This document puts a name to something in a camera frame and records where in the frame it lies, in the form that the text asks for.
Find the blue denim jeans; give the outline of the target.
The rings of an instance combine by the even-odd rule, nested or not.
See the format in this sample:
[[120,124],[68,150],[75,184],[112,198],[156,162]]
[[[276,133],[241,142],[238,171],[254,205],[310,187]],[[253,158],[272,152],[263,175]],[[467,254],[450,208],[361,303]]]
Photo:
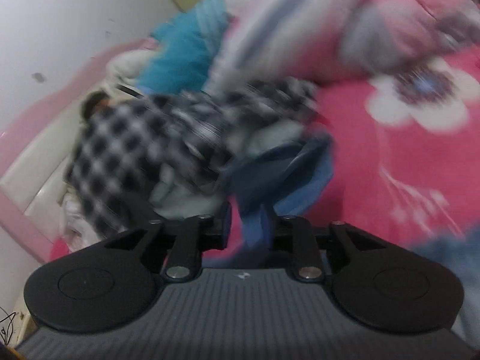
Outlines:
[[273,217],[306,214],[332,180],[332,149],[328,134],[302,137],[230,168],[229,240],[217,266],[258,267],[267,258]]

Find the black white checkered shirt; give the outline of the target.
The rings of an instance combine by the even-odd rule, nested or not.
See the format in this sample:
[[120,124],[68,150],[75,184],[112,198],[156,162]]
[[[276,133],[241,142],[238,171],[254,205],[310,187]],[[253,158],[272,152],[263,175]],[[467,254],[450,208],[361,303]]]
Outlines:
[[232,166],[302,135],[316,94],[312,82],[288,77],[109,106],[84,122],[64,179],[100,238],[132,226],[127,194],[169,219],[210,214]]

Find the pink floral bed blanket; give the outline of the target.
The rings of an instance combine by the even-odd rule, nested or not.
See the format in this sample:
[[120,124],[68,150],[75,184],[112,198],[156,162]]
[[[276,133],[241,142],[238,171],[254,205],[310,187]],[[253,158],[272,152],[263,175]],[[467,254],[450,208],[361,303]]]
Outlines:
[[334,176],[307,211],[410,245],[479,219],[479,45],[316,92]]

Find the blue striped pillow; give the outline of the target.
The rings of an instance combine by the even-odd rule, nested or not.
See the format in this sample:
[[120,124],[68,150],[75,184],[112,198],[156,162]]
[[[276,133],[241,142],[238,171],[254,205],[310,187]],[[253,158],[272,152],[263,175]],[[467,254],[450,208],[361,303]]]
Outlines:
[[151,33],[161,50],[146,64],[135,86],[143,94],[199,91],[229,22],[225,0],[200,0],[161,24]]

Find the pink white headboard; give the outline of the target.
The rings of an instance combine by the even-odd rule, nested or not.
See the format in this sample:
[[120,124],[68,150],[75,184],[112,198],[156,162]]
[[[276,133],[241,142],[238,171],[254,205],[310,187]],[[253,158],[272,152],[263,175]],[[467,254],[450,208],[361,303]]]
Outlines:
[[92,57],[64,88],[36,101],[1,133],[1,227],[41,263],[56,238],[57,197],[79,130],[80,102],[103,80],[111,59],[143,42]]

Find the pink grey crumpled quilt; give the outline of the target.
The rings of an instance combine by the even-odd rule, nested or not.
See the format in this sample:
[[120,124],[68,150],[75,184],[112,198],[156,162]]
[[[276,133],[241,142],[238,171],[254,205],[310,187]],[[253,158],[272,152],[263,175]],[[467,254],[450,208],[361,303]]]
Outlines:
[[329,82],[390,72],[479,41],[479,0],[250,0],[204,85]]

